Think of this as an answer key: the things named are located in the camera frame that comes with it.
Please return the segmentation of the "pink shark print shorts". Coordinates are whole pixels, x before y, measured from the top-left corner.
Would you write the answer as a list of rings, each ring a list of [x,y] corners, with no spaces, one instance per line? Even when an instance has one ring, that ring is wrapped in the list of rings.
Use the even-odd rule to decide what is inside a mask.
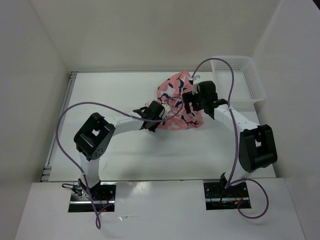
[[[155,100],[171,107],[170,117],[177,113],[174,118],[161,122],[158,126],[159,129],[180,131],[199,128],[204,124],[201,113],[195,110],[187,113],[181,100],[182,94],[193,90],[190,80],[189,72],[184,70],[171,76],[158,86]]]

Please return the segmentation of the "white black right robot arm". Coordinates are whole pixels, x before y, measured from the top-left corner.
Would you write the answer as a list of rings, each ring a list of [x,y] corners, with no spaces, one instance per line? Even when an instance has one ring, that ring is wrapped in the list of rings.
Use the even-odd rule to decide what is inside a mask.
[[[218,98],[213,81],[191,80],[192,90],[182,94],[184,108],[203,110],[234,132],[235,159],[230,171],[220,176],[219,191],[230,197],[237,185],[247,180],[253,172],[267,168],[278,160],[272,128],[255,123],[236,111],[227,100]]]

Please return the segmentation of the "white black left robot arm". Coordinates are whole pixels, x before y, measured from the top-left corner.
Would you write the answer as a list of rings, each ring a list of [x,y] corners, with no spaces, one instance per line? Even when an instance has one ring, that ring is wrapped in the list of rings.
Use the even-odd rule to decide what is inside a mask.
[[[82,194],[89,200],[99,196],[100,157],[106,152],[112,137],[130,131],[154,132],[160,120],[164,120],[170,111],[171,107],[168,104],[152,101],[149,106],[135,109],[128,116],[105,118],[97,112],[91,114],[73,139],[80,156],[82,170],[78,182]]]

